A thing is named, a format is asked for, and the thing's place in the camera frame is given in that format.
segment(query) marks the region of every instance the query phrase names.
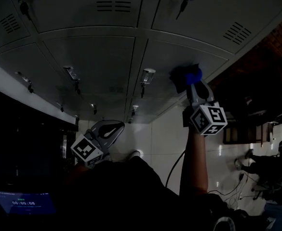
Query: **tiled floor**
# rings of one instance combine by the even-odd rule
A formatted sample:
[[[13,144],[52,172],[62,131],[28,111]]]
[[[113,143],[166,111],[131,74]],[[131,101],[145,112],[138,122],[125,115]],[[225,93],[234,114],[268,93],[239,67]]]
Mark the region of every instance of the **tiled floor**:
[[[159,117],[152,124],[126,124],[125,130],[117,139],[116,143],[110,147],[110,154],[113,161],[123,160],[134,150],[140,150],[142,158],[156,171],[165,184],[168,174],[184,151],[187,143],[188,129],[182,127],[182,107],[175,107]],[[80,133],[85,133],[94,123],[80,121]],[[282,125],[274,128],[274,143],[253,144],[256,155],[274,155],[278,153],[278,144],[282,139]],[[209,179],[208,190],[219,190],[226,194],[232,191],[239,183],[240,172],[234,168],[236,157],[243,156],[247,152],[249,145],[224,145],[222,143],[223,132],[215,136],[207,136],[206,160]],[[174,169],[168,187],[179,194],[179,184],[183,158]],[[228,196],[222,196],[232,208],[240,208],[250,215],[262,213],[265,201],[261,198],[253,201],[252,197],[239,200],[240,196],[254,195],[251,188],[255,182],[246,175],[240,182],[236,191]]]

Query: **person's arm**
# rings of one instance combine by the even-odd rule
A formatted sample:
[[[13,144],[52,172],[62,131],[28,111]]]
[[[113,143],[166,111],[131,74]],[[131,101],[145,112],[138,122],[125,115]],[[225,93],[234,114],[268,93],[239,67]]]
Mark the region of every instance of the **person's arm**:
[[[180,181],[180,196],[197,196],[207,193],[205,138],[189,128],[188,142]]]

